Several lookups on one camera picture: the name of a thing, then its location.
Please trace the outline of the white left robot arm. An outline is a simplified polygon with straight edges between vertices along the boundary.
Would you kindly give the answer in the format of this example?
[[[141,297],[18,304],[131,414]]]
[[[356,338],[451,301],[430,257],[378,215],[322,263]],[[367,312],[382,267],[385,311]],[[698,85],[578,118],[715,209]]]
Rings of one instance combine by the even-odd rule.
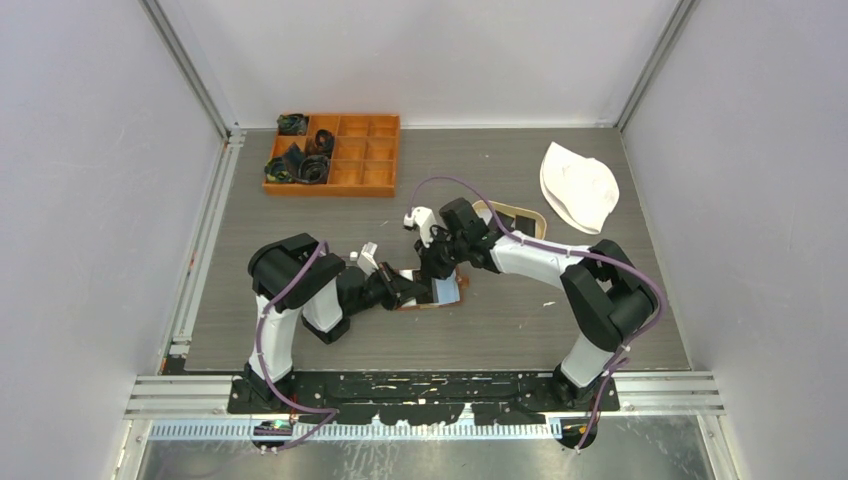
[[[349,266],[307,233],[261,247],[248,263],[256,295],[257,332],[244,379],[255,403],[269,413],[292,397],[295,327],[303,322],[322,342],[337,341],[351,317],[381,306],[392,311],[430,292],[386,262],[368,242]]]

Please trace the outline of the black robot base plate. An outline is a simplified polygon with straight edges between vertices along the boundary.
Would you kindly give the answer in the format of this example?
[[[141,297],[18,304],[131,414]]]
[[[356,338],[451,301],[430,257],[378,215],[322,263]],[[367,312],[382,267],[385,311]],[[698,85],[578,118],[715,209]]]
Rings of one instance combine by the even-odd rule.
[[[477,426],[541,423],[547,413],[583,415],[598,407],[617,411],[620,402],[609,382],[601,401],[589,393],[578,400],[557,394],[544,371],[294,372],[277,385],[302,405],[305,423],[322,420],[328,409],[343,425],[411,426],[454,424],[469,408]]]

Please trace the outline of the orange leather card holder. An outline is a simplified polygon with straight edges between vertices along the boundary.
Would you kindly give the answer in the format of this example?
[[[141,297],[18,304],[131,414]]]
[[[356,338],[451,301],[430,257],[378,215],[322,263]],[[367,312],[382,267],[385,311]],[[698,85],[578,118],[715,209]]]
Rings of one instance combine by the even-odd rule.
[[[441,308],[460,304],[463,301],[464,292],[470,285],[469,277],[459,269],[456,269],[447,279],[429,278],[424,275],[423,277],[425,278],[424,285],[429,288],[429,292],[406,303],[400,308],[401,311]]]

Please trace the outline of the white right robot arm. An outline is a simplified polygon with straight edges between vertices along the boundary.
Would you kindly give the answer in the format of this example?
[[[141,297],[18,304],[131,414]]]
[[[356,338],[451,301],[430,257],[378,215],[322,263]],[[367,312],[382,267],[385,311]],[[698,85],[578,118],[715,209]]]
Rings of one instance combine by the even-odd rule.
[[[414,207],[403,225],[418,231],[415,250],[422,273],[430,277],[445,278],[467,262],[564,292],[579,335],[555,367],[551,389],[567,410],[580,410],[592,400],[599,379],[626,342],[663,308],[655,284],[609,240],[592,247],[539,240],[507,228],[495,211],[484,219],[464,198],[438,212]]]

